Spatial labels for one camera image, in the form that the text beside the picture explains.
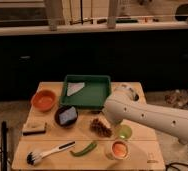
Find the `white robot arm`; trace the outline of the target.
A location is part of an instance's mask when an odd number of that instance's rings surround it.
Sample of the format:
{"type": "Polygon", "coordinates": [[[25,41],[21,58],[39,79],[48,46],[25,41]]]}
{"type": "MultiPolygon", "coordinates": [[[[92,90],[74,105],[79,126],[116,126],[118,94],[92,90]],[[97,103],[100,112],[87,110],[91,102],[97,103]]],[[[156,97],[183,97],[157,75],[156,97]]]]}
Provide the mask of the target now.
{"type": "Polygon", "coordinates": [[[139,102],[131,87],[117,87],[104,103],[103,113],[112,125],[130,120],[188,142],[188,110],[139,102]]]}

